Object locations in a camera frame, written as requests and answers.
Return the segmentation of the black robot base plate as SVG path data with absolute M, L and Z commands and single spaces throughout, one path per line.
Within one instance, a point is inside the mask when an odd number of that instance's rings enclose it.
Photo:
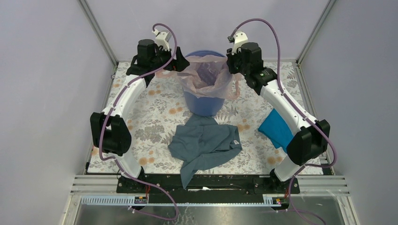
M 149 203 L 170 203 L 170 196 L 177 203 L 262 203 L 263 194 L 300 193 L 297 179 L 289 187 L 289 181 L 279 182 L 268 175 L 197 174 L 186 189 L 179 174 L 144 174 L 139 180 L 121 176 L 117 193 L 143 194 Z

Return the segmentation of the blue plastic trash bin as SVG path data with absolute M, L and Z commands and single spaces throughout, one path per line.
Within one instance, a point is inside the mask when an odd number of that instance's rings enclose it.
M 204 57 L 207 55 L 213 55 L 218 57 L 225 57 L 225 55 L 212 51 L 212 50 L 198 50 L 191 52 L 185 57 L 189 56 L 200 56 Z M 218 111 L 222 108 L 225 99 L 217 98 L 217 97 L 196 97 L 193 94 L 183 91 L 184 98 L 187 104 L 188 109 L 196 115 L 203 117 L 214 117 Z

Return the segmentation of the pink plastic trash bag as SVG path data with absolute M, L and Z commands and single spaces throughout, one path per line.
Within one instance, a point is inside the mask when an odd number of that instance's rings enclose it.
M 235 100 L 240 96 L 240 73 L 231 74 L 227 58 L 206 55 L 186 57 L 189 66 L 181 72 L 165 69 L 155 73 L 158 78 L 174 78 L 183 91 L 195 97 L 222 98 Z

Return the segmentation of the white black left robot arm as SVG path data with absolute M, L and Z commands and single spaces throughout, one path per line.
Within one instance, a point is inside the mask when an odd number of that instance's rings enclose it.
M 128 129 L 128 114 L 140 94 L 146 90 L 156 72 L 181 72 L 189 66 L 177 47 L 173 52 L 166 44 L 151 39 L 139 40 L 137 55 L 127 68 L 125 80 L 113 100 L 101 112 L 90 116 L 92 139 L 102 161 L 113 160 L 122 176 L 129 178 L 128 187 L 135 193 L 145 188 L 140 177 L 141 165 L 130 150 L 132 137 Z

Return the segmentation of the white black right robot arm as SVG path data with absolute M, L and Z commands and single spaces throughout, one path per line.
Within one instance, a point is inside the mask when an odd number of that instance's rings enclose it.
M 272 172 L 269 187 L 283 192 L 288 179 L 309 160 L 327 150 L 330 125 L 305 112 L 282 85 L 279 72 L 264 66 L 261 48 L 257 43 L 244 41 L 227 50 L 230 73 L 241 73 L 247 85 L 268 101 L 290 129 L 293 139 L 287 145 L 287 157 Z

